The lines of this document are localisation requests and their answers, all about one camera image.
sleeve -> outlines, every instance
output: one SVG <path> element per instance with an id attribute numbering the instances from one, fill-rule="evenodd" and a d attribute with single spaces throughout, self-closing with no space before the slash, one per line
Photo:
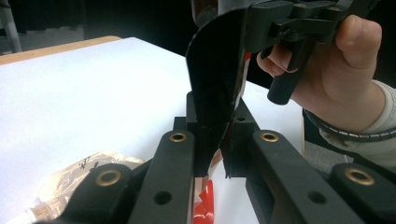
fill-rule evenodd
<path id="1" fill-rule="evenodd" d="M 386 103 L 380 118 L 364 133 L 379 133 L 396 127 L 396 90 L 382 82 L 374 82 L 384 92 Z M 334 135 L 319 131 L 331 145 L 358 153 L 363 158 L 396 173 L 396 138 L 381 142 L 357 143 L 343 141 Z"/>

white table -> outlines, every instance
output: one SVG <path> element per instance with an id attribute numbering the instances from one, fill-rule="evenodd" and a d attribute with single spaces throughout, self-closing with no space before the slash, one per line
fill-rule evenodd
<path id="1" fill-rule="evenodd" d="M 0 223 L 32 205 L 46 178 L 109 149 L 149 160 L 185 116 L 185 59 L 135 38 L 0 66 Z M 273 105 L 248 83 L 244 100 L 262 129 L 302 150 L 294 102 Z M 245 179 L 213 174 L 215 223 L 257 223 Z"/>

